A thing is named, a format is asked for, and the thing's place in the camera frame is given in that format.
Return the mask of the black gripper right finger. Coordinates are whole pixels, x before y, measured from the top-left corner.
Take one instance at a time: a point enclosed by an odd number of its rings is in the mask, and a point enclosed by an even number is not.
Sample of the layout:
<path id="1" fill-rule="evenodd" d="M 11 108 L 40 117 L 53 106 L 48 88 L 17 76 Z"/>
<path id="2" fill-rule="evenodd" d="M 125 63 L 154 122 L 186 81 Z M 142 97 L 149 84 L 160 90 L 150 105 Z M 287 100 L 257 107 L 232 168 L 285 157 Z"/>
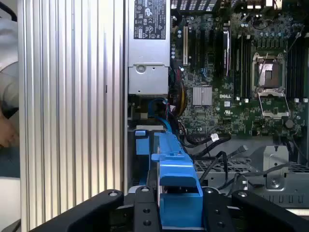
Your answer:
<path id="1" fill-rule="evenodd" d="M 307 232 L 309 221 L 250 191 L 226 197 L 203 189 L 203 225 L 207 232 Z"/>

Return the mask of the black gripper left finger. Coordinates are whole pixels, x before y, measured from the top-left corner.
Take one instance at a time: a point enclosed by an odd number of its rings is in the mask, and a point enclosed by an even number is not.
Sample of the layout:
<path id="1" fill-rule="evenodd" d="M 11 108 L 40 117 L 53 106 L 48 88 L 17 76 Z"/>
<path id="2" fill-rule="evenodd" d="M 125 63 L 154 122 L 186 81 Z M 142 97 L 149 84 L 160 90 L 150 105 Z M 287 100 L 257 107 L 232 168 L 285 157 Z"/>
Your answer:
<path id="1" fill-rule="evenodd" d="M 124 194 L 103 191 L 33 229 L 35 232 L 160 232 L 158 206 L 151 187 L 139 187 L 125 204 Z"/>

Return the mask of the person's hand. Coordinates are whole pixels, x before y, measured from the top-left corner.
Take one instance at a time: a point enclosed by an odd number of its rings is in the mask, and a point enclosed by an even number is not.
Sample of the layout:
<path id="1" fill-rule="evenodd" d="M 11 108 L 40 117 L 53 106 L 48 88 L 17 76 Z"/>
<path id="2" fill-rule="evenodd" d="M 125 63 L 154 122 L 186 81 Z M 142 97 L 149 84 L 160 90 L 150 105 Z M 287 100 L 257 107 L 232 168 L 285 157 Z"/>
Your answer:
<path id="1" fill-rule="evenodd" d="M 0 146 L 11 147 L 19 145 L 19 134 L 12 122 L 0 113 Z"/>

